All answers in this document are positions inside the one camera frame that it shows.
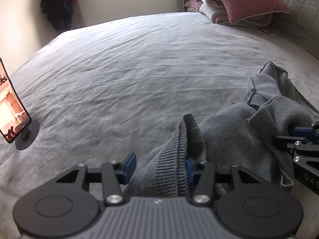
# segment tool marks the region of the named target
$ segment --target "gray sweater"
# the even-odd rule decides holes
[[[184,115],[173,137],[152,150],[125,188],[128,195],[190,196],[186,155],[220,168],[240,164],[262,178],[291,190],[292,159],[272,144],[288,127],[310,126],[319,112],[288,79],[287,72],[268,62],[247,80],[247,102],[236,103],[199,125]],[[216,185],[219,195],[226,186]]]

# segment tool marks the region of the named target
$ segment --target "round phone holder base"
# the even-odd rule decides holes
[[[40,123],[32,120],[30,125],[16,139],[16,149],[19,151],[27,149],[37,138],[40,131]]]

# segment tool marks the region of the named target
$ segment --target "hanging clothes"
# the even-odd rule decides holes
[[[78,0],[41,0],[42,13],[56,31],[70,30],[72,25],[73,4]]]

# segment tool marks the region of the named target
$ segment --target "wrinkled sheet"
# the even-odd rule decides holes
[[[0,139],[0,237],[18,236],[11,211],[23,194],[78,163],[99,167],[136,152],[139,168],[183,114],[201,122],[245,101],[247,78],[267,61],[285,68],[319,108],[319,62],[312,55],[277,36],[213,24],[202,14],[133,17],[59,35],[11,76],[41,129],[21,152]],[[92,194],[101,197],[100,189],[93,186]],[[305,219],[305,233],[315,238],[317,197],[297,189],[300,200],[312,202],[303,203],[312,217]]]

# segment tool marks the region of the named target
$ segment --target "quilted headboard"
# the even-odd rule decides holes
[[[295,23],[319,37],[319,0],[283,0],[290,14],[281,18]]]
[[[273,14],[271,27],[319,60],[319,0],[283,0],[290,14]]]

